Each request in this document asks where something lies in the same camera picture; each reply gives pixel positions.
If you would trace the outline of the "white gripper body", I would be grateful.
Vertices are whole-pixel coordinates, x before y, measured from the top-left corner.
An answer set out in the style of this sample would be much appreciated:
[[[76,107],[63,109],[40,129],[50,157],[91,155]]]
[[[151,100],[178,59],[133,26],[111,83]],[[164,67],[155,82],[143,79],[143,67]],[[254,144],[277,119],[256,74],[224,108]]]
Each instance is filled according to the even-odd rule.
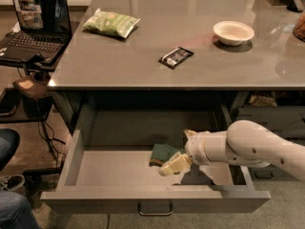
[[[205,138],[207,134],[208,132],[198,132],[192,137],[187,138],[185,144],[186,154],[198,166],[209,165],[211,163],[205,153]]]

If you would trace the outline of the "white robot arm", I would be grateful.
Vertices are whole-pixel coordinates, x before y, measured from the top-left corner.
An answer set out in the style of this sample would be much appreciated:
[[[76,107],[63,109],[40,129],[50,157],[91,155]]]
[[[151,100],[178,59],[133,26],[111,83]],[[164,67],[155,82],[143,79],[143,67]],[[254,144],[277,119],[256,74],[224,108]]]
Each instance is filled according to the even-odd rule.
[[[274,134],[250,120],[238,120],[226,131],[184,131],[185,153],[175,153],[159,168],[163,177],[187,170],[192,164],[215,162],[263,168],[270,164],[298,180],[305,180],[305,147]]]

